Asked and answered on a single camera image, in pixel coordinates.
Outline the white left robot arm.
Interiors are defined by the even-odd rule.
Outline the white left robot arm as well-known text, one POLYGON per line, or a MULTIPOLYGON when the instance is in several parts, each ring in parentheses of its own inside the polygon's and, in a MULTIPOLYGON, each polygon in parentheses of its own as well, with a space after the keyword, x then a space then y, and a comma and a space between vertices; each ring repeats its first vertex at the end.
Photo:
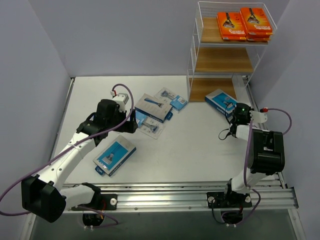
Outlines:
POLYGON ((119 93, 112 99, 102 99, 76 129, 69 143, 44 167, 21 182, 22 207, 46 220, 55 222, 65 209, 84 206, 100 210, 105 202, 101 189, 84 182, 63 189, 63 185, 82 159, 107 138, 109 132, 133 134, 138 125, 135 111, 126 111, 129 96, 119 93))

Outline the orange Gillette box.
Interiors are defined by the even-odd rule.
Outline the orange Gillette box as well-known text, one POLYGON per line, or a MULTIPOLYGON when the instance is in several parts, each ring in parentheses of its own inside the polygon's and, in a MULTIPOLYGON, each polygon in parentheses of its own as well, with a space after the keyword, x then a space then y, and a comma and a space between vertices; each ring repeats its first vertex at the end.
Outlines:
POLYGON ((255 34, 247 34, 246 39, 252 42, 268 42, 270 40, 270 35, 255 35, 255 34))
POLYGON ((216 15, 220 36, 224 41, 246 41, 245 27, 240 12, 218 12, 216 15))
POLYGON ((242 7, 240 16, 247 34, 252 36, 273 35, 271 24, 262 8, 242 7))

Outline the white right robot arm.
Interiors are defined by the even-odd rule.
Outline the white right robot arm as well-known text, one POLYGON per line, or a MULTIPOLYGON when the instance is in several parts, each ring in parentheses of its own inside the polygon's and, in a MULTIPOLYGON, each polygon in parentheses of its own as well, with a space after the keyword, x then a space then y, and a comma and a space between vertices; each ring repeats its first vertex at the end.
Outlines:
POLYGON ((285 167, 284 134, 254 127, 267 121, 268 108, 255 111, 245 103, 236 103, 229 121, 228 135, 246 141, 243 170, 231 178, 223 192, 208 192, 209 208, 250 208, 250 192, 267 176, 282 172, 285 167))

